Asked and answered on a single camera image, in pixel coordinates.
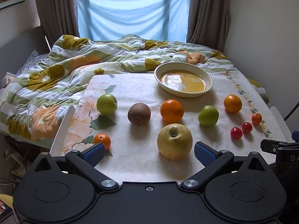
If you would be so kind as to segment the small mandarin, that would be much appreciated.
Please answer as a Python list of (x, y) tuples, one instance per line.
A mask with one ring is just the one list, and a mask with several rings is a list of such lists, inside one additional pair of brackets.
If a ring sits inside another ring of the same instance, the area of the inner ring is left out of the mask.
[(107, 134), (99, 133), (96, 136), (94, 136), (93, 143), (102, 143), (105, 147), (105, 150), (108, 150), (111, 146), (112, 141)]
[(251, 122), (253, 125), (259, 125), (262, 122), (263, 118), (262, 115), (259, 113), (254, 113), (251, 116)]

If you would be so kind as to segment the red cherry tomato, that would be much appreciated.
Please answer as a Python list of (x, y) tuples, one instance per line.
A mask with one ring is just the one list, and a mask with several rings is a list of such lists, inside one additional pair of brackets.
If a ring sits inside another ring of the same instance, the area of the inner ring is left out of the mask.
[(253, 126), (249, 122), (245, 122), (242, 124), (242, 131), (244, 134), (249, 134), (252, 132)]
[(243, 132), (240, 128), (234, 127), (231, 129), (230, 135), (232, 139), (240, 139), (243, 136)]

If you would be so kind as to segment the large yellow pear apple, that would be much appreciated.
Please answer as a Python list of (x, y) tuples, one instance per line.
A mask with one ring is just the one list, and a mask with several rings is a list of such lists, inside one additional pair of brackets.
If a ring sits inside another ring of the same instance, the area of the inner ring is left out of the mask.
[(157, 147), (164, 157), (180, 160), (190, 153), (193, 137), (186, 126), (178, 123), (169, 124), (158, 134)]

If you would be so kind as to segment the green apple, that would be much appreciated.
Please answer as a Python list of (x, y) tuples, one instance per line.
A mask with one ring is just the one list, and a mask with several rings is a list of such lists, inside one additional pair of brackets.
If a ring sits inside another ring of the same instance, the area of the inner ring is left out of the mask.
[(112, 115), (118, 108), (117, 99), (112, 94), (104, 94), (98, 98), (96, 108), (101, 114)]
[(216, 125), (218, 119), (219, 119), (219, 112), (215, 107), (211, 105), (204, 106), (198, 116), (199, 123), (205, 127), (211, 127)]

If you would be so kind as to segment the large orange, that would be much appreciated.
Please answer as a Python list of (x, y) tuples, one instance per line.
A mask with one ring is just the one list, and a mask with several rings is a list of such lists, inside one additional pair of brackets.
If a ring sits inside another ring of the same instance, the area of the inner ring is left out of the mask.
[(184, 116), (184, 108), (177, 100), (166, 100), (161, 104), (160, 114), (164, 121), (178, 123)]

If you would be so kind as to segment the brown kiwi fruit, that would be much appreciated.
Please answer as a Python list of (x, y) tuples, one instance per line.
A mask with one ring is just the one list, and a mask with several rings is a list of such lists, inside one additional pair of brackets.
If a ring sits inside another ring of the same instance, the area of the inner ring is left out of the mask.
[(149, 122), (151, 111), (148, 105), (136, 103), (128, 111), (128, 119), (132, 124), (144, 125)]

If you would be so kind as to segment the floral cream tablecloth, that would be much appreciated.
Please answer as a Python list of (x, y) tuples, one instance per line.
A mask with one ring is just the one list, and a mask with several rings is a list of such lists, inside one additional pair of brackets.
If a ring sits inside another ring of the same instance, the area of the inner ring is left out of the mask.
[[(226, 149), (237, 156), (246, 156), (251, 151), (260, 152), (263, 139), (284, 141), (285, 137), (272, 112), (253, 85), (238, 71), (212, 74), (213, 88), (197, 98), (177, 97), (184, 108), (181, 124), (192, 133), (193, 141), (201, 141), (216, 150)], [(97, 100), (104, 94), (116, 97), (118, 108), (112, 115), (99, 113)], [(236, 95), (242, 101), (238, 113), (229, 113), (224, 108), (224, 99)], [(174, 95), (163, 90), (151, 73), (125, 73), (93, 76), (68, 128), (63, 152), (70, 149), (83, 151), (92, 146), (94, 136), (107, 134), (112, 143), (106, 156), (96, 169), (118, 183), (124, 181), (181, 182), (202, 169), (193, 153), (173, 161), (162, 156), (157, 147), (157, 137), (166, 125), (160, 114), (161, 104)], [(149, 106), (151, 117), (144, 125), (132, 124), (128, 111), (132, 105), (144, 103)], [(219, 112), (216, 125), (202, 126), (198, 116), (203, 107), (211, 105)], [(253, 125), (251, 116), (262, 115), (262, 122)], [(240, 139), (232, 139), (234, 127), (242, 130), (249, 122), (253, 129)]]

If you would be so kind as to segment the floral striped duvet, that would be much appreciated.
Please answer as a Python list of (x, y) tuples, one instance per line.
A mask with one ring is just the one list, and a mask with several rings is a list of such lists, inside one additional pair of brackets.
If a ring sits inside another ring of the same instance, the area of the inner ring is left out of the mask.
[(236, 67), (222, 52), (178, 41), (129, 34), (116, 41), (63, 35), (50, 53), (1, 90), (1, 133), (49, 148), (69, 106), (77, 106), (94, 75), (152, 73), (167, 62), (195, 61), (206, 72)]

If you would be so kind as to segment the cream yellow plate bowl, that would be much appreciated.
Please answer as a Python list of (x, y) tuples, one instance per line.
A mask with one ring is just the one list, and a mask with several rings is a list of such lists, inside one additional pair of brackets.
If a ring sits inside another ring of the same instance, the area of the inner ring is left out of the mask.
[(184, 98), (196, 98), (209, 92), (213, 79), (205, 70), (189, 63), (169, 62), (154, 70), (158, 84), (165, 91)]

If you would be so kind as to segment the patterned grey pillow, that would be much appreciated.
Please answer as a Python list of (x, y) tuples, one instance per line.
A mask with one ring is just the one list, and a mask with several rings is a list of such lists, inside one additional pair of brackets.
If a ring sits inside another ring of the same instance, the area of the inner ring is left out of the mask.
[(39, 54), (36, 49), (34, 49), (29, 57), (27, 58), (24, 65), (17, 71), (16, 75), (19, 76), (20, 74), (26, 72), (27, 70), (31, 69), (31, 67), (36, 66), (39, 62), (45, 60), (48, 57), (48, 54)]

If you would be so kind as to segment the small white box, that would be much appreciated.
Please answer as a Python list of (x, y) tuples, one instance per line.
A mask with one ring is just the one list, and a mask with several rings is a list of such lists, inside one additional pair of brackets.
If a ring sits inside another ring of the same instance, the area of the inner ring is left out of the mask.
[(6, 72), (6, 75), (2, 79), (1, 86), (5, 88), (9, 83), (11, 83), (17, 76), (13, 73)]

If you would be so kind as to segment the grey bed headboard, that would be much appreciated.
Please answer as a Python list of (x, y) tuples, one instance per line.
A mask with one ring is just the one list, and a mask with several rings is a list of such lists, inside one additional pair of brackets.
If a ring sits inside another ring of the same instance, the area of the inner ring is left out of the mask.
[(41, 26), (35, 27), (1, 47), (1, 88), (7, 72), (15, 74), (33, 50), (48, 54), (50, 49)]

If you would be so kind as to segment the brown curtain right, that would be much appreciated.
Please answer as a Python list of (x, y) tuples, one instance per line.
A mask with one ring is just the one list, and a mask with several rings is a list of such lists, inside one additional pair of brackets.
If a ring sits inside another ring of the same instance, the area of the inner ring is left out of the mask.
[(224, 51), (229, 0), (190, 0), (187, 42)]

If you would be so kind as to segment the brown curtain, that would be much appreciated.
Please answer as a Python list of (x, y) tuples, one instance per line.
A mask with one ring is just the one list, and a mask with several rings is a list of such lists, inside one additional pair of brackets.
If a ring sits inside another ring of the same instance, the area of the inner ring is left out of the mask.
[(50, 46), (64, 34), (80, 36), (77, 0), (36, 0), (36, 8)]
[(187, 42), (224, 51), (229, 0), (190, 0)]

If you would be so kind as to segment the brown curtain left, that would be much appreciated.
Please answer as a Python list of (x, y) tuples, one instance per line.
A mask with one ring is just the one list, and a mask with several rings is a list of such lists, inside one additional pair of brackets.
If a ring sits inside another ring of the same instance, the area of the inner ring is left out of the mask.
[(77, 0), (36, 0), (36, 8), (50, 46), (64, 34), (80, 36)]

